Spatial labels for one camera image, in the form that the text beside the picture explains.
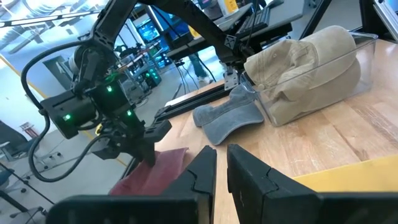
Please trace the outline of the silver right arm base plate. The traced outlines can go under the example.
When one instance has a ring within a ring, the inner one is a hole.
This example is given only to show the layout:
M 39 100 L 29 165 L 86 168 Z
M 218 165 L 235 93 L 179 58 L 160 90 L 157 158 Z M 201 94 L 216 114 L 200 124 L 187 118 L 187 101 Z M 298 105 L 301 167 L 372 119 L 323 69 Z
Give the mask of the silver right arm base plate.
M 239 85 L 239 77 L 237 71 L 233 68 L 224 72 L 223 77 L 225 90 L 231 90 Z

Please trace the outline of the black office chair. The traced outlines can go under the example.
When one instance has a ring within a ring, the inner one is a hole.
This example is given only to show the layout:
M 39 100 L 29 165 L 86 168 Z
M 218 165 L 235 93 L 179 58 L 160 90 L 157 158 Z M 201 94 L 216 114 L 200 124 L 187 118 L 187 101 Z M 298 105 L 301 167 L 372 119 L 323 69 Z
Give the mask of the black office chair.
M 36 138 L 27 140 L 21 133 L 12 129 L 6 123 L 0 120 L 0 154 L 3 154 L 8 162 L 18 161 L 28 156 L 29 149 Z M 49 160 L 55 160 L 56 157 L 62 157 L 58 151 L 46 153 L 44 155 L 34 154 L 35 165 L 39 165 L 42 169 L 37 168 L 39 172 L 49 170 L 55 165 L 49 165 Z

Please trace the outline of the grey desk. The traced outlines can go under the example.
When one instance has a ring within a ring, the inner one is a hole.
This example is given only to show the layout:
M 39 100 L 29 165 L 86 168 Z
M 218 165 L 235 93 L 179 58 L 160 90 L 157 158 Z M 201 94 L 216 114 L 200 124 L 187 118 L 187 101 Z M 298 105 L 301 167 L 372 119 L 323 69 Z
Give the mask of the grey desk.
M 255 28 L 251 36 L 250 44 L 254 45 L 255 43 L 271 40 L 274 37 L 287 35 L 292 31 L 292 22 L 300 19 L 308 11 L 308 1 L 309 0 L 284 0 L 281 5 L 272 8 L 269 13 L 268 26 L 262 29 Z M 202 37 L 189 42 L 188 45 L 190 48 L 185 45 L 171 50 L 166 56 L 172 60 L 178 60 L 211 47 L 211 44 Z

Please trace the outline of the tan baseball cap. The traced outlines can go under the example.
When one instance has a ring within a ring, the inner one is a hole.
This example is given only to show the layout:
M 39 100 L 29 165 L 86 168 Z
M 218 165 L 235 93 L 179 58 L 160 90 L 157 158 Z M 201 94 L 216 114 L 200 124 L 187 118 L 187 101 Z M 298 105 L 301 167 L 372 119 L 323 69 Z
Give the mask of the tan baseball cap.
M 270 108 L 274 126 L 287 124 L 305 113 L 312 113 L 348 97 L 361 78 L 361 66 L 357 59 L 340 76 L 306 91 L 297 101 L 281 99 Z
M 287 39 L 249 57 L 244 64 L 251 81 L 272 98 L 297 101 L 352 66 L 353 36 L 341 26 L 329 26 L 301 40 Z

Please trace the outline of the black aluminium table frame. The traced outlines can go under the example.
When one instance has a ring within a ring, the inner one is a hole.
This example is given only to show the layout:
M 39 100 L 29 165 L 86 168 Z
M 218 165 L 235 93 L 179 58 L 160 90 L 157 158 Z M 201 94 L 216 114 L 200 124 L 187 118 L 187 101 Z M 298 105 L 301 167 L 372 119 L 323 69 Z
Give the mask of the black aluminium table frame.
M 315 32 L 331 0 L 322 0 L 302 32 L 301 38 Z M 361 26 L 355 32 L 376 34 L 382 39 L 392 40 L 398 35 L 398 0 L 359 0 Z M 154 116 L 156 121 L 170 119 L 225 97 L 229 93 L 225 85 L 218 85 L 195 96 L 165 106 Z

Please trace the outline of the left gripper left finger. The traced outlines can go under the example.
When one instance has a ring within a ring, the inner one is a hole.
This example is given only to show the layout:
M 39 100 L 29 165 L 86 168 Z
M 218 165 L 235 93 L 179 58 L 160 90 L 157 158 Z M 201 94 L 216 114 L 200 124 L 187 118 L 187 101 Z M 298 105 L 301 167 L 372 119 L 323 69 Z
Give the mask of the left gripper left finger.
M 45 224 L 212 224 L 216 162 L 205 146 L 160 195 L 73 196 L 53 206 Z

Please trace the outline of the person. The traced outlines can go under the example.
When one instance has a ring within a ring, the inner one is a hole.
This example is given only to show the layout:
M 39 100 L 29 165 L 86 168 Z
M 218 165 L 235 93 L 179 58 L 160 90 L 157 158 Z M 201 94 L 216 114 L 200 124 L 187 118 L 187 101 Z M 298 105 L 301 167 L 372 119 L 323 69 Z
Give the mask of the person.
M 209 75 L 205 72 L 203 65 L 200 62 L 200 58 L 197 53 L 191 54 L 188 56 L 191 64 L 193 66 L 195 75 L 199 82 L 203 82 L 204 84 L 210 84 L 213 82 L 213 79 L 209 77 Z

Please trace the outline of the yellow plastic tray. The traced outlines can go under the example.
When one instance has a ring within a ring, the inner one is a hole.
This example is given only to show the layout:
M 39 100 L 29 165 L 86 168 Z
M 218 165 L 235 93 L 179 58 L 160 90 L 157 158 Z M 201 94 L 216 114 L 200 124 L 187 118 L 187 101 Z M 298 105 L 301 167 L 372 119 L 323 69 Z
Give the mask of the yellow plastic tray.
M 398 154 L 294 178 L 317 192 L 398 192 Z

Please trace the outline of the black computer green lights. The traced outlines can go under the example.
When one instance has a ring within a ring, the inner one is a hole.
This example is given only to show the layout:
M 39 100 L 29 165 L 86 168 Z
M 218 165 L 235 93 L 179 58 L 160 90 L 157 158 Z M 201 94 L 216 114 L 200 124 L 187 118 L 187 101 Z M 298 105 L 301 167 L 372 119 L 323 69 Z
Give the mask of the black computer green lights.
M 161 77 L 159 76 L 156 69 L 154 69 L 154 68 L 148 68 L 143 73 L 143 77 L 144 77 L 144 80 L 146 81 L 149 88 L 157 87 L 160 84 L 160 82 L 162 81 Z

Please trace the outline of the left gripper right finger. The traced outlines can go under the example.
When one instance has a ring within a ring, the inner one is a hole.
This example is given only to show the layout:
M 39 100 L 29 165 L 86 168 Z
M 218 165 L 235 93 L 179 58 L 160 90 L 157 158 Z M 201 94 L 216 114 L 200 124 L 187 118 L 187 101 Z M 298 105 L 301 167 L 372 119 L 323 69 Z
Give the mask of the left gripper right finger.
M 227 161 L 240 224 L 398 224 L 398 193 L 316 192 L 238 144 Z

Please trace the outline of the black keyboard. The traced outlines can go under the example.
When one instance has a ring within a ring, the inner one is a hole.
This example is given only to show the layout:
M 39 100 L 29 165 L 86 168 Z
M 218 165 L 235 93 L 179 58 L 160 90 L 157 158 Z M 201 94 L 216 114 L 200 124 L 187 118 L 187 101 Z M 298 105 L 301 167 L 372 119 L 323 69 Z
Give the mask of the black keyboard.
M 246 18 L 242 26 L 236 32 L 236 37 L 243 38 L 264 29 L 269 26 L 271 9 L 265 7 L 263 9 L 254 10 L 253 13 Z

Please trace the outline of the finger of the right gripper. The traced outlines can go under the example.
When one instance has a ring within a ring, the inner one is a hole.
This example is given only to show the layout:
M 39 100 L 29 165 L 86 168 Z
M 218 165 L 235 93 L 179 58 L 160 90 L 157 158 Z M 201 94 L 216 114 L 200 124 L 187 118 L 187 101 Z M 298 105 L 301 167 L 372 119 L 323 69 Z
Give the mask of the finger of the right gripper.
M 134 147 L 134 142 L 126 139 L 112 140 L 102 138 L 96 141 L 91 147 L 91 152 L 102 160 L 116 159 L 121 153 L 143 160 L 142 153 Z
M 151 167 L 155 165 L 155 143 L 161 141 L 170 131 L 172 125 L 169 120 L 156 121 L 146 128 L 143 140 L 143 157 Z

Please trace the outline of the blue-lit display screen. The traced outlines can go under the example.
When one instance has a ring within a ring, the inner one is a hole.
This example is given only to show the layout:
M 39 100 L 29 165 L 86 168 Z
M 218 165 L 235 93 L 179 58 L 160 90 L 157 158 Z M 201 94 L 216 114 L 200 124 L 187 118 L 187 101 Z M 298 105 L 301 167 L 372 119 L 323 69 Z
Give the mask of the blue-lit display screen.
M 160 37 L 159 31 L 156 29 L 151 19 L 144 20 L 136 26 L 136 29 L 145 44 L 157 40 Z

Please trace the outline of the grey baseball cap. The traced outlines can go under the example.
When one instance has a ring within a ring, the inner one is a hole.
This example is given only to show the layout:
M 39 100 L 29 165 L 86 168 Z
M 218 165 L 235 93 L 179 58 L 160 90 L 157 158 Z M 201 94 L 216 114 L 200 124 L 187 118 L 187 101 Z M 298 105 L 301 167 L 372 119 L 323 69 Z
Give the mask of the grey baseball cap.
M 195 126 L 202 128 L 209 142 L 217 146 L 234 130 L 264 121 L 255 104 L 256 96 L 238 85 L 229 93 L 229 100 L 219 106 L 202 105 L 193 110 Z

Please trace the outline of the maroon baseball cap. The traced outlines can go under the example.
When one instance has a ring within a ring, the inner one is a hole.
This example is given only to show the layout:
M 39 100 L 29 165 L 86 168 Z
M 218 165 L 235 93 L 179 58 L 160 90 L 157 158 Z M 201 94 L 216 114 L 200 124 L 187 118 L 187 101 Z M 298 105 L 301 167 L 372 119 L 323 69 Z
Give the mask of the maroon baseball cap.
M 160 195 L 183 170 L 187 147 L 155 152 L 151 167 L 141 162 L 130 174 L 118 181 L 109 195 Z

